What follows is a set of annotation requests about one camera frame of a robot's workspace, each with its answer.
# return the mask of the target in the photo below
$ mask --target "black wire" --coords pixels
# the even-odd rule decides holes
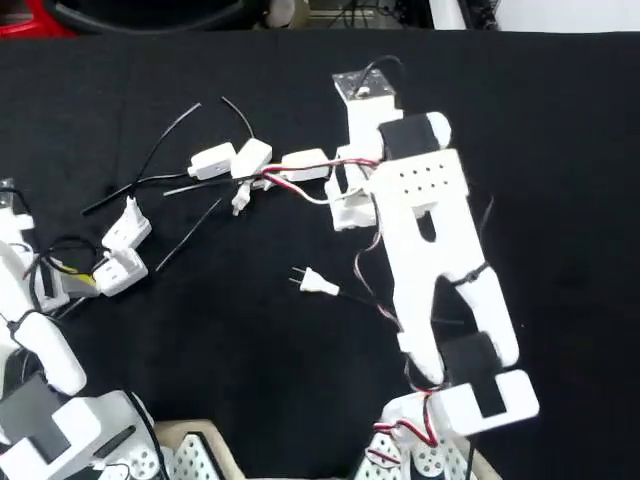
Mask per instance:
[[[491,195],[491,200],[489,200],[489,204],[487,208],[485,208],[484,213],[482,214],[482,219],[478,224],[478,238],[482,241],[482,234],[484,233],[484,228],[487,226],[487,222],[489,221],[489,216],[491,215],[491,210],[493,210],[493,204],[495,201],[495,197]]]
[[[25,271],[25,277],[27,275],[29,276],[29,296],[31,297],[31,302],[33,303],[34,308],[38,312],[42,312],[42,304],[40,303],[40,300],[38,299],[38,294],[36,293],[36,275],[39,268],[42,269],[42,267],[46,264],[47,266],[53,268],[54,270],[57,270],[67,275],[91,275],[92,274],[91,271],[72,272],[58,266],[52,260],[51,255],[53,255],[56,251],[63,250],[63,249],[64,250],[89,249],[93,253],[92,263],[94,264],[97,262],[99,252],[106,250],[104,247],[96,246],[91,241],[79,235],[62,235],[56,238],[53,242],[51,242],[51,245],[49,245],[48,248],[44,249],[42,252],[37,254],[34,257],[33,261],[31,262],[31,265]]]
[[[473,467],[473,456],[476,451],[476,446],[478,443],[477,435],[469,438],[469,457],[467,458],[467,473],[464,475],[464,480],[471,479],[471,470]]]
[[[402,63],[402,60],[400,60],[395,55],[382,55],[381,57],[376,58],[374,61],[372,61],[369,65],[367,65],[364,68],[364,70],[362,71],[362,75],[360,76],[360,79],[358,80],[358,83],[356,83],[356,86],[353,90],[354,95],[356,96],[358,95],[358,92],[364,85],[364,82],[367,80],[367,77],[369,77],[369,75],[371,75],[371,72],[373,72],[373,69],[376,67],[379,67],[380,64],[383,62],[395,62],[400,67],[402,76],[403,77],[406,76],[406,70],[404,67],[404,63]]]
[[[144,427],[146,428],[147,432],[149,433],[149,436],[151,437],[151,442],[153,442],[153,448],[156,451],[156,455],[158,455],[158,465],[160,467],[160,478],[163,480],[170,480],[169,473],[167,472],[167,465],[164,463],[164,455],[162,454],[162,449],[160,448],[160,442],[158,442],[158,437],[153,431],[153,427],[149,422],[149,418],[147,417],[146,412],[144,411],[144,409],[142,408],[142,405],[140,405],[140,402],[132,392],[130,392],[129,390],[124,390],[124,394],[129,399],[129,402],[131,402],[131,405],[133,406],[133,408],[135,408],[136,412],[140,416],[140,419],[142,420],[142,423],[144,423]]]
[[[137,187],[139,187],[140,185],[143,185],[145,183],[149,183],[149,182],[156,182],[156,181],[160,181],[160,180],[175,180],[175,179],[188,178],[188,177],[189,177],[189,174],[186,173],[186,172],[184,172],[184,173],[168,173],[166,175],[152,175],[150,177],[145,177],[145,178],[141,178],[140,180],[138,180]],[[85,215],[85,216],[93,213],[94,211],[96,211],[96,210],[104,207],[105,205],[111,203],[113,200],[115,200],[119,196],[123,195],[124,193],[127,193],[127,190],[129,190],[132,185],[133,185],[133,183],[129,183],[128,185],[125,185],[124,187],[119,188],[118,190],[116,190],[115,192],[107,195],[103,199],[98,200],[97,202],[89,205],[87,208],[82,210],[82,212],[80,212],[80,213],[82,215]]]
[[[126,463],[110,463],[104,466],[105,470],[109,467],[127,467],[127,476],[124,480],[129,480],[129,478],[131,477],[131,467],[129,467],[129,465],[127,465]]]
[[[167,263],[169,263],[169,261],[180,252],[180,249],[184,246],[185,243],[187,243],[189,238],[191,238],[191,236],[196,232],[196,230],[200,227],[200,225],[202,225],[202,223],[209,217],[209,215],[211,215],[211,213],[216,209],[216,207],[220,202],[222,202],[222,198],[217,199],[215,202],[211,204],[211,206],[207,209],[207,211],[204,212],[204,214],[198,219],[198,221],[193,225],[193,227],[191,227],[191,229],[182,238],[182,240],[180,240],[180,242],[175,247],[173,247],[173,249],[171,249],[171,251],[167,253],[167,255],[158,264],[158,266],[156,267],[156,273],[160,272],[167,265]]]
[[[251,136],[251,138],[256,138],[255,133],[253,133],[253,127],[251,126],[251,124],[249,123],[249,120],[247,120],[247,117],[245,116],[244,113],[242,113],[242,110],[240,110],[231,100],[229,100],[227,97],[220,97],[220,100],[222,100],[224,102],[225,105],[227,105],[231,110],[233,110],[236,115],[238,115],[240,117],[240,119],[242,120],[242,122],[244,123],[245,127],[247,127],[247,131],[249,132],[249,135]]]
[[[220,178],[216,180],[206,180],[204,182],[195,183],[193,185],[187,185],[186,187],[169,190],[167,192],[164,192],[163,195],[165,197],[171,197],[173,195],[191,192],[193,190],[199,190],[205,187],[217,187],[219,185],[228,185],[228,184],[239,185],[242,182],[245,182],[247,180],[257,180],[258,178],[261,178],[261,177],[262,177],[261,173],[256,173],[254,175],[247,175],[246,177],[239,177],[239,178]]]
[[[353,295],[352,293],[345,292],[343,289],[340,289],[340,291],[338,292],[338,296],[350,300],[354,303],[359,303],[360,305],[375,308],[376,310],[378,309],[378,305],[380,304],[379,300],[367,300],[366,298],[362,298],[358,295]],[[431,321],[433,323],[442,323],[446,325],[464,325],[464,322],[462,320],[446,320],[439,317],[432,317]]]
[[[189,110],[187,110],[182,115],[180,115],[177,119],[175,119],[173,121],[173,123],[171,125],[169,125],[169,127],[164,131],[164,133],[156,141],[156,143],[153,146],[153,148],[149,151],[146,160],[142,164],[142,168],[140,169],[140,171],[138,172],[136,177],[131,182],[131,185],[129,186],[129,196],[130,197],[133,197],[133,195],[135,193],[135,190],[136,190],[136,188],[138,186],[138,182],[140,181],[140,179],[144,175],[144,172],[147,169],[147,167],[149,166],[149,164],[151,163],[151,160],[153,159],[153,156],[155,155],[156,151],[158,150],[158,147],[160,147],[160,145],[162,145],[162,142],[164,142],[165,138],[167,138],[169,136],[169,134],[173,131],[173,129],[176,128],[178,125],[180,125],[180,123],[182,123],[182,121],[185,118],[187,118],[189,115],[191,115],[194,111],[196,111],[201,106],[202,105],[200,103],[196,103],[193,107],[191,107]]]

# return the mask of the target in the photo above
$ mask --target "black cloth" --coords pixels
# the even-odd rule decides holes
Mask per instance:
[[[408,113],[444,112],[526,369],[535,420],[480,437],[504,476],[633,474],[640,232],[640,36],[278,32],[0,43],[0,156],[31,200],[42,236],[98,240],[124,200],[80,210],[130,181],[166,126],[204,108],[162,146],[149,174],[184,171],[194,153],[247,134],[244,110],[276,155],[347,141],[331,74],[382,54],[406,64]],[[320,185],[310,186],[322,195]],[[137,196],[153,224],[139,248],[154,267],[209,204],[203,189]],[[249,476],[347,474],[383,405],[407,392],[393,325],[346,300],[300,294],[310,265],[362,295],[351,266],[372,229],[335,233],[327,208],[272,189],[246,213],[221,209],[161,275],[92,300],[64,333],[87,394],[134,389],[157,419],[205,417]],[[382,251],[363,261],[385,301]],[[446,285],[435,313],[469,320]],[[439,338],[469,328],[437,325]]]

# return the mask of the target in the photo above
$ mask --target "power plug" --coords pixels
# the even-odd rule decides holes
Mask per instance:
[[[93,272],[96,287],[107,297],[129,288],[149,273],[133,248],[113,250],[105,254],[108,260]]]
[[[151,222],[142,214],[135,198],[127,197],[127,204],[120,218],[102,239],[109,250],[137,248],[151,233]]]
[[[236,156],[236,149],[231,142],[204,150],[191,157],[191,166],[187,172],[198,180],[208,180],[231,170],[231,160]]]

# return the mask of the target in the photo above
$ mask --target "white connector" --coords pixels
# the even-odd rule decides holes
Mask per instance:
[[[320,148],[290,153],[282,157],[282,165],[293,168],[304,168],[311,165],[327,163],[329,159]],[[280,176],[289,182],[305,182],[316,178],[326,178],[329,175],[329,167],[317,167],[309,170],[283,171]]]
[[[257,173],[271,161],[273,149],[260,140],[250,138],[231,160],[231,176],[233,178],[248,177]],[[251,201],[251,182],[247,180],[238,188],[238,193],[231,200],[233,214],[238,215]]]
[[[251,201],[251,182],[244,182],[238,188],[238,193],[236,196],[231,199],[231,206],[233,207],[233,215],[238,216],[238,214],[244,210],[249,202]]]
[[[258,173],[260,168],[271,161],[272,155],[271,145],[250,138],[231,160],[231,176],[242,178]]]
[[[236,149],[231,142],[209,148],[191,157],[191,166],[187,168],[189,176],[198,180],[208,180],[231,170],[231,161]]]
[[[302,270],[301,268],[293,267],[294,271],[302,273],[302,281],[295,278],[289,278],[290,282],[300,285],[301,292],[321,292],[331,295],[333,297],[340,293],[340,287],[335,283],[331,283],[320,275],[318,272],[310,267]]]
[[[105,256],[108,260],[93,272],[93,278],[100,293],[107,297],[129,288],[149,273],[133,248],[113,250]]]
[[[151,222],[138,207],[135,198],[127,197],[127,204],[120,218],[102,239],[109,250],[136,248],[151,233]]]

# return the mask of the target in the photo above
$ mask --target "cable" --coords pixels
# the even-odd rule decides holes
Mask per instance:
[[[145,178],[141,178],[140,180],[138,180],[138,187],[140,185],[143,185],[145,183],[149,183],[149,182],[156,182],[156,181],[160,181],[160,180],[175,180],[175,179],[180,179],[180,178],[189,178],[189,174],[184,172],[184,173],[169,173],[166,175],[153,175],[151,177],[145,177]],[[121,196],[122,194],[126,193],[131,186],[133,185],[133,183],[129,183],[127,185],[125,185],[124,187],[119,188],[118,190],[116,190],[115,192],[107,195],[106,197],[104,197],[101,200],[98,200],[97,202],[89,205],[87,208],[85,208],[84,210],[82,210],[82,212],[80,212],[82,215],[87,216],[91,213],[93,213],[94,211],[104,207],[105,205],[111,203],[113,200],[115,200],[116,198],[118,198],[119,196]]]
[[[473,470],[473,456],[478,443],[477,435],[469,438],[469,457],[467,458],[467,473],[464,475],[465,480],[471,480],[471,471]]]
[[[478,238],[482,241],[482,234],[484,233],[484,228],[487,226],[487,222],[489,221],[489,216],[491,215],[491,211],[493,210],[493,204],[495,202],[495,197],[491,195],[491,200],[489,200],[489,204],[487,208],[485,208],[484,213],[482,214],[482,219],[478,224]]]
[[[24,384],[24,380],[27,374],[27,363],[29,361],[29,355],[31,355],[31,352],[29,350],[25,350],[24,360],[22,361],[22,372],[20,373],[20,385]]]
[[[162,454],[162,449],[160,448],[160,442],[158,442],[158,437],[153,431],[153,427],[151,426],[151,422],[149,422],[149,417],[147,417],[147,413],[144,411],[144,408],[142,408],[140,401],[136,398],[136,396],[132,392],[130,392],[129,390],[124,390],[124,394],[129,399],[129,402],[131,402],[131,405],[133,406],[133,408],[135,408],[136,412],[140,416],[140,419],[142,420],[142,423],[144,423],[144,426],[147,429],[149,436],[151,437],[151,442],[153,442],[153,448],[156,451],[156,454],[158,455],[158,464],[160,467],[159,468],[160,478],[162,480],[170,480],[169,473],[167,472],[167,466],[164,463],[164,455]]]
[[[413,423],[411,423],[409,420],[405,420],[405,419],[400,419],[398,420],[396,423],[394,424],[390,424],[390,423],[374,423],[373,424],[373,429],[375,431],[380,431],[380,432],[391,432],[391,430],[393,430],[394,428],[398,428],[398,427],[404,427],[407,430],[409,430],[411,433],[413,433],[416,437],[418,437],[418,439],[427,444],[430,447],[437,447],[438,446],[438,442],[435,440],[435,437],[431,437],[431,435],[433,434],[433,431],[431,430],[431,426],[427,426],[427,434],[429,436],[425,436],[418,427],[416,427]]]
[[[110,463],[108,465],[105,465],[104,469],[106,470],[109,467],[125,467],[127,469],[127,476],[124,480],[129,480],[129,478],[131,478],[131,467],[126,463]]]
[[[405,71],[404,63],[402,63],[402,60],[400,60],[395,55],[382,55],[381,57],[378,57],[374,61],[372,61],[362,71],[362,75],[360,76],[358,83],[356,83],[356,86],[353,89],[353,92],[356,95],[356,97],[360,96],[360,90],[362,89],[364,82],[367,80],[367,77],[371,75],[371,72],[373,72],[373,69],[379,66],[382,62],[395,62],[400,67],[402,76],[403,77],[406,76],[406,71]]]
[[[297,185],[294,185],[293,183],[284,180],[280,177],[276,177],[275,175],[271,175],[269,173],[265,173],[264,174],[264,178],[266,178],[267,180],[275,183],[276,185],[279,185],[283,188],[286,188],[289,191],[292,191],[294,193],[297,193],[298,195],[300,195],[302,198],[304,198],[307,202],[309,203],[313,203],[314,205],[329,205],[333,202],[338,202],[340,200],[344,200],[346,198],[349,197],[353,197],[354,195],[358,195],[360,194],[360,192],[362,192],[362,187],[354,189],[350,192],[347,193],[343,193],[342,195],[338,195],[337,197],[334,198],[326,198],[326,199],[317,199],[317,198],[313,198],[311,197],[307,192],[305,192],[302,188],[298,187]]]
[[[81,297],[78,298],[75,302],[73,302],[71,305],[69,305],[65,310],[63,310],[61,313],[59,313],[58,315],[55,316],[55,320],[62,320],[64,317],[66,317],[67,315],[69,315],[71,312],[73,312],[76,308],[78,308],[80,305],[82,305],[83,303],[85,303],[90,297]]]
[[[400,462],[400,460],[398,460],[397,458],[393,458],[391,455],[387,455],[386,453],[382,453],[374,448],[367,448],[367,453],[371,453],[373,455],[376,455],[380,458],[382,458],[383,460],[386,460],[387,462],[391,462],[393,464],[396,465],[400,465],[402,462]]]
[[[167,265],[167,263],[169,263],[169,261],[178,254],[178,252],[184,246],[184,244],[187,243],[189,238],[191,238],[191,236],[200,227],[200,225],[202,225],[202,223],[209,217],[209,215],[211,215],[211,213],[216,209],[216,207],[221,201],[222,201],[222,198],[219,198],[215,202],[213,202],[213,204],[208,208],[208,210],[204,212],[204,214],[198,219],[198,221],[193,225],[193,227],[191,227],[191,230],[187,232],[184,238],[180,240],[180,242],[175,247],[173,247],[173,249],[169,253],[167,253],[167,255],[162,259],[162,261],[156,267],[156,273],[160,272]]]
[[[144,161],[144,163],[142,164],[142,168],[140,169],[140,171],[138,172],[138,174],[134,178],[133,182],[131,182],[131,184],[129,186],[129,196],[130,197],[134,196],[136,187],[138,186],[138,182],[142,179],[142,176],[144,175],[145,170],[147,169],[147,167],[151,163],[151,160],[153,159],[153,156],[155,155],[155,153],[158,150],[158,148],[160,147],[160,145],[162,145],[162,142],[164,142],[165,138],[167,138],[167,136],[169,136],[169,134],[173,131],[173,129],[176,128],[178,125],[180,125],[180,123],[185,118],[187,118],[189,115],[191,115],[193,112],[195,112],[201,106],[202,105],[200,103],[196,103],[193,107],[191,107],[189,110],[187,110],[182,115],[180,115],[178,118],[176,118],[173,121],[173,123],[171,125],[169,125],[169,127],[164,131],[164,133],[160,136],[160,138],[156,141],[156,143],[153,146],[153,148],[147,154],[147,158]]]
[[[244,122],[244,125],[247,127],[247,131],[249,132],[249,135],[251,136],[251,138],[256,138],[255,133],[253,133],[253,127],[249,123],[249,120],[247,120],[247,117],[245,117],[244,113],[242,113],[242,111],[238,107],[236,107],[236,105],[227,97],[220,97],[220,100],[222,100],[226,105],[228,105],[229,108],[231,108],[231,110],[236,112],[236,114],[242,119],[242,121]]]
[[[208,180],[206,182],[196,183],[195,185],[188,185],[186,187],[180,187],[173,190],[168,190],[163,193],[163,196],[170,197],[173,195],[178,195],[178,194],[190,192],[193,190],[199,190],[205,187],[215,187],[223,184],[240,184],[247,180],[258,180],[260,178],[263,178],[265,176],[265,173],[270,173],[270,172],[311,170],[313,168],[318,168],[318,167],[344,165],[344,164],[357,164],[360,166],[364,165],[368,167],[376,167],[379,164],[379,162],[377,160],[367,160],[364,158],[347,158],[347,159],[331,160],[331,161],[324,162],[321,164],[316,164],[316,165],[307,165],[305,167],[288,167],[280,163],[272,163],[269,165],[265,165],[260,170],[260,172],[255,173],[253,175],[247,175],[245,177],[240,177],[240,178],[221,178],[216,180]]]
[[[76,245],[64,246],[65,243],[76,242]],[[106,250],[104,247],[96,246],[87,240],[84,237],[79,235],[62,235],[56,238],[51,245],[44,249],[41,253],[36,255],[31,265],[25,270],[24,278],[29,277],[29,295],[31,297],[31,302],[33,303],[34,308],[38,312],[42,312],[42,305],[40,304],[40,300],[38,299],[38,295],[36,293],[36,275],[38,269],[42,269],[42,266],[46,263],[49,267],[57,270],[61,273],[67,275],[88,275],[91,276],[91,271],[83,272],[79,270],[70,270],[68,268],[60,267],[56,262],[51,259],[51,255],[59,250],[76,250],[81,248],[88,248],[93,253],[93,261],[92,264],[97,262],[98,252]]]

